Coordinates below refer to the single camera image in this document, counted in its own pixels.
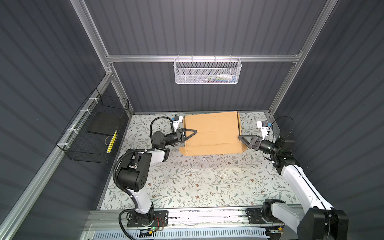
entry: wall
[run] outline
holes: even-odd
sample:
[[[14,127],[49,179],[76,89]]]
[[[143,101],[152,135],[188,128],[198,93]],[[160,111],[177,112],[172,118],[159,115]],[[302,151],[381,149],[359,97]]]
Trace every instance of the wall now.
[[[2,222],[105,72],[69,1],[0,1],[0,19]],[[107,175],[63,159],[14,239],[77,238]]]
[[[110,55],[292,55],[325,0],[85,2]],[[136,112],[268,110],[290,66],[243,63],[238,84],[179,86],[170,63],[115,63]]]
[[[114,63],[136,112],[268,110],[292,63],[243,63],[238,84],[176,84],[172,63]]]
[[[339,1],[275,114],[294,118],[294,156],[349,216],[349,239],[384,229],[383,19],[384,1]]]

